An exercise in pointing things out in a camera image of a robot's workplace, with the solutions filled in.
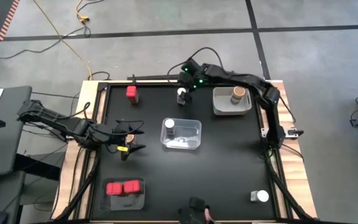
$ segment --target gray floor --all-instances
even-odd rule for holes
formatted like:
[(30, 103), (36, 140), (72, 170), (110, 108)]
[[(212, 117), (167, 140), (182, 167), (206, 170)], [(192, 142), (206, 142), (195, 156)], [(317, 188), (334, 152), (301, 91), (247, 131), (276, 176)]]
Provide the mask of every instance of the gray floor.
[[(81, 27), (75, 18), (76, 0), (39, 0), (58, 30)], [(358, 25), (358, 1), (252, 1), (259, 27)], [(87, 7), (94, 34), (149, 30), (249, 28), (243, 0), (117, 0)], [(54, 35), (32, 1), (21, 1), (9, 37)], [(261, 33), (272, 79), (284, 80), (300, 139), (314, 203), (320, 219), (358, 223), (358, 128), (349, 124), (358, 95), (358, 30)], [(42, 49), (53, 41), (1, 42), (0, 55), (24, 48)], [(262, 76), (252, 34), (203, 34), (69, 40), (94, 71), (110, 72), (115, 80), (133, 73), (164, 74), (196, 49), (215, 48), (226, 69)], [(217, 63), (210, 52), (196, 58)], [(43, 54), (23, 54), (0, 60), (0, 86), (31, 85), (34, 91), (75, 95), (87, 71), (60, 44)], [(44, 105), (68, 114), (71, 99), (33, 95)], [(52, 152), (62, 144), (25, 133), (20, 152)], [(26, 208), (22, 223), (48, 217)]]

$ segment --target white cap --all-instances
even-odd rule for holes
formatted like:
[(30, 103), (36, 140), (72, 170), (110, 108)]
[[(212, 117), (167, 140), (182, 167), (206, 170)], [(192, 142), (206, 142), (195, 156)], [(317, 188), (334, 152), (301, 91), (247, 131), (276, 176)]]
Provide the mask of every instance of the white cap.
[(257, 198), (261, 202), (267, 202), (267, 200), (269, 199), (269, 194), (265, 190), (260, 190), (257, 193)]
[(173, 128), (175, 125), (175, 122), (172, 119), (167, 119), (164, 123), (166, 128)]
[(178, 89), (178, 95), (180, 95), (181, 93), (186, 93), (186, 89), (185, 88), (179, 88)]

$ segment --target wooden table frame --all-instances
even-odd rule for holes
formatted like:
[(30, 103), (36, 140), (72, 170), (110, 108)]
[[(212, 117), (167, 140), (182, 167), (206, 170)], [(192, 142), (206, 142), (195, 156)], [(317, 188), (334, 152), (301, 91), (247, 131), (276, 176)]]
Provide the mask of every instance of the wooden table frame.
[[(99, 82), (130, 84), (132, 83), (132, 81), (122, 80), (122, 81), (84, 81), (83, 82), (76, 111), (82, 110), (84, 108), (85, 103), (90, 102), (91, 105), (89, 106), (89, 108), (95, 108), (98, 110), (97, 117), (95, 118), (98, 122), (101, 122), (104, 107), (105, 107), (104, 102), (106, 99), (106, 90), (100, 90), (99, 92), (100, 103), (95, 102), (98, 94)], [(152, 80), (152, 81), (139, 80), (137, 82), (166, 83), (167, 81), (166, 80)], [(278, 90), (280, 90), (281, 97), (288, 105), (287, 94), (285, 92), (283, 82), (281, 80), (271, 80), (270, 82), (275, 87), (277, 87)], [(261, 110), (261, 112), (262, 112), (262, 121), (264, 127), (268, 127), (265, 111)], [(281, 101), (278, 104), (278, 113), (280, 118), (280, 124), (284, 128), (293, 127), (292, 116)], [(92, 118), (93, 110), (88, 110), (86, 114), (87, 117)], [(79, 114), (77, 117), (83, 118), (83, 114)], [(285, 140), (284, 144), (300, 152), (298, 140)], [(77, 143), (73, 141), (68, 144), (66, 156), (60, 176), (60, 187), (59, 187), (59, 193), (57, 194), (58, 198), (57, 197), (55, 198), (56, 208), (54, 210), (52, 218), (56, 218), (57, 216), (59, 216), (59, 214), (62, 213), (63, 209), (69, 203), (70, 196), (72, 198), (77, 192), (78, 185), (81, 180), (81, 176), (85, 175), (82, 174), (82, 170), (85, 162), (86, 153), (90, 153), (90, 157), (87, 165), (87, 173), (86, 173), (88, 174), (94, 162), (94, 152), (85, 152), (84, 149), (80, 150), (80, 147), (77, 145)], [(75, 166), (77, 156), (78, 156), (78, 162), (77, 165)], [(293, 195), (295, 200), (299, 203), (299, 205), (303, 207), (306, 213), (308, 213), (312, 217), (317, 217), (316, 210), (314, 209), (313, 199), (310, 192), (308, 178), (306, 176), (306, 171), (302, 159), (298, 155), (294, 154), (293, 152), (285, 150), (285, 146), (283, 146), (280, 150), (280, 158), (281, 158), (283, 172), (284, 172), (288, 190), (291, 192), (291, 194)], [(277, 166), (275, 166), (275, 164), (277, 163), (274, 161), (275, 159), (272, 157), (273, 166), (277, 170)], [(287, 213), (286, 213), (286, 207), (285, 207), (283, 195), (277, 186), (276, 186), (276, 194), (277, 194), (280, 215), (282, 218), (286, 218)], [(78, 218), (86, 218), (86, 216), (88, 215), (87, 206), (88, 203), (90, 202), (89, 196), (90, 196), (90, 188), (88, 187), (85, 193), (83, 194), (80, 207), (78, 208), (78, 212), (77, 212)]]

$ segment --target red cube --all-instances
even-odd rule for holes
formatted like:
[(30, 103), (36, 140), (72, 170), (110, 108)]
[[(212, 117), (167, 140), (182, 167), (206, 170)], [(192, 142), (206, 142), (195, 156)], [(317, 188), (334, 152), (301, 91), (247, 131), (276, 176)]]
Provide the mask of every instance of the red cube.
[(120, 195), (122, 194), (122, 183), (108, 183), (106, 186), (107, 195)]
[(127, 194), (134, 194), (140, 192), (140, 181), (130, 180), (124, 182), (124, 192)]
[(137, 93), (136, 86), (127, 87), (127, 98), (130, 103), (137, 103), (139, 100), (139, 94)]

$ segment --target black table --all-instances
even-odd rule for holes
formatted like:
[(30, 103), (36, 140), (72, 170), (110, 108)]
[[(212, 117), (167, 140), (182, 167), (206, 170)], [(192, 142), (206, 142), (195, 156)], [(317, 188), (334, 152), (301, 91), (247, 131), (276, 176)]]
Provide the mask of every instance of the black table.
[(30, 99), (30, 86), (5, 88), (0, 97), (0, 119), (6, 126), (0, 128), (0, 176), (15, 170), (58, 180), (60, 169), (17, 154), (23, 123), (17, 121), (17, 112)]
[[(101, 150), (92, 220), (177, 220), (178, 209), (186, 206), (191, 196), (205, 199), (217, 220), (275, 218), (273, 199), (250, 202), (253, 190), (266, 190), (273, 197), (265, 162), (259, 158), (263, 147), (255, 102), (245, 116), (217, 117), (212, 110), (213, 87), (198, 89), (192, 105), (186, 106), (176, 103), (174, 86), (138, 85), (138, 89), (140, 101), (131, 105), (126, 86), (112, 86), (104, 123), (114, 127), (116, 119), (143, 119), (145, 134), (137, 136), (137, 142), (147, 147), (131, 154), (126, 162), (120, 160), (119, 153)], [(195, 151), (163, 149), (160, 133), (165, 118), (201, 121), (201, 146)], [(104, 179), (118, 177), (145, 179), (144, 209), (100, 209)]]

